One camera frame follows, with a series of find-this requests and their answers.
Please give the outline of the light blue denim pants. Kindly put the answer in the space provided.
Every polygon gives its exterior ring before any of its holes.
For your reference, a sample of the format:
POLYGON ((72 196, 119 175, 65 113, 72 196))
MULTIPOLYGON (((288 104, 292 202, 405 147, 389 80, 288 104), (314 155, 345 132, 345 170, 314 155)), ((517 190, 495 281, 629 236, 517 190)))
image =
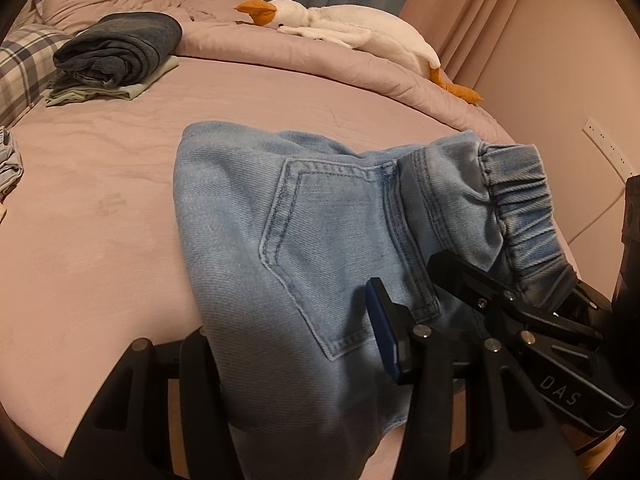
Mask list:
POLYGON ((538 151, 465 131, 356 153, 323 136, 226 122, 184 130, 174 201, 193 296, 250 479, 356 479, 405 423, 364 288, 438 330, 482 318, 427 276, 449 250, 553 308, 576 273, 538 151))

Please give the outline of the pink bed sheet mattress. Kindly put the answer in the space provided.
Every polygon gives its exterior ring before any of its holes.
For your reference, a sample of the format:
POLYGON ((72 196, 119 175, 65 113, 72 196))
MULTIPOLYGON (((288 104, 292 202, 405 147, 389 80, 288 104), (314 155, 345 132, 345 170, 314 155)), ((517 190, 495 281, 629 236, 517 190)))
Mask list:
POLYGON ((130 341, 204 326, 174 201, 178 148, 200 122, 356 153, 476 133, 328 78, 198 58, 131 101, 33 108, 11 131, 25 173, 1 226, 1 399, 54 452, 130 341))

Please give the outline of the white goose plush toy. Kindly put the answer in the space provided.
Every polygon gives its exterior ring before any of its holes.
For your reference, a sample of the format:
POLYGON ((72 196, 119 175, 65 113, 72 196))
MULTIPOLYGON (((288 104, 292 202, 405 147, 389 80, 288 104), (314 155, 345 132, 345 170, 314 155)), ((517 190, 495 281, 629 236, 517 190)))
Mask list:
POLYGON ((235 10, 248 15, 255 25, 282 34, 386 58, 469 104, 483 101, 474 90, 449 81, 435 49, 412 25, 394 14, 356 4, 307 8, 294 0, 247 0, 235 10))

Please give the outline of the pale green folded cloth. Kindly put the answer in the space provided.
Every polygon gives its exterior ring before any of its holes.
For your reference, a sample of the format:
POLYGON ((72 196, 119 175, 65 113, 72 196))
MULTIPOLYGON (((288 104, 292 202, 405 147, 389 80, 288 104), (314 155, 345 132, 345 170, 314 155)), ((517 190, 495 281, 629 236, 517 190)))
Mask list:
POLYGON ((179 65, 179 60, 175 55, 171 55, 163 64, 146 76, 142 81, 128 86, 120 86, 113 89, 89 87, 85 84, 72 84, 69 82, 57 81, 44 98, 47 106, 59 106, 70 103, 82 103, 96 98, 122 99, 131 101, 141 93, 145 92, 155 81, 165 74, 174 70, 179 65))

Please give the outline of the dark folded jeans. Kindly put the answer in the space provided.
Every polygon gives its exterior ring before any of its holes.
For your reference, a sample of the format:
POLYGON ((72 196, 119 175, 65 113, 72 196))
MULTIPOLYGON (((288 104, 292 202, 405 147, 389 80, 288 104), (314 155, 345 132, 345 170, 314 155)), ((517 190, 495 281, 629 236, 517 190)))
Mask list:
POLYGON ((53 55, 54 66, 92 88, 138 84, 175 51, 179 22, 156 12, 114 13, 101 18, 53 55))

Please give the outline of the plaid pillow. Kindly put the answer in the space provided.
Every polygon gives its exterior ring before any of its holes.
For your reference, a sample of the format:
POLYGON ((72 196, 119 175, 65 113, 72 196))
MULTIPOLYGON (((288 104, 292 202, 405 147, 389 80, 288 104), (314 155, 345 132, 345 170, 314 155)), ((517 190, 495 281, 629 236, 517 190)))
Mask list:
POLYGON ((1 125, 9 127, 33 107, 56 73, 53 55, 70 35, 38 24, 10 32, 1 45, 1 125))

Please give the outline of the pink quilted comforter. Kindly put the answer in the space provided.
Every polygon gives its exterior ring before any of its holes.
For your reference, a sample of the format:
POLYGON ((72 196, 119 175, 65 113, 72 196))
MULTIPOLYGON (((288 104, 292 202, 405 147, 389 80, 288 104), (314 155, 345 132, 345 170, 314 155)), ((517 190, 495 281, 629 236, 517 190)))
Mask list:
POLYGON ((242 23, 239 13, 233 10, 241 1, 43 0, 40 16, 43 24, 76 34, 113 13, 165 13, 182 27, 178 55, 328 78, 386 96, 456 130, 473 130, 487 142, 509 142, 506 130, 486 110, 392 61, 330 42, 242 23))

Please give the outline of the white wall power strip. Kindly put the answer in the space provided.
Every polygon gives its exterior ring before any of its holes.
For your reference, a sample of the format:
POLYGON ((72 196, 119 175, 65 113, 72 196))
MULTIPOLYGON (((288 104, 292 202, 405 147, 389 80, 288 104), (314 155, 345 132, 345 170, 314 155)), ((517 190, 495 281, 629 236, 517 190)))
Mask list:
POLYGON ((588 136, 590 141, 600 151, 605 160, 620 177, 620 180, 625 182, 631 177, 638 176, 639 173, 637 169, 631 165, 630 159, 594 119, 591 117, 586 119, 586 122, 582 126, 582 132, 588 136))

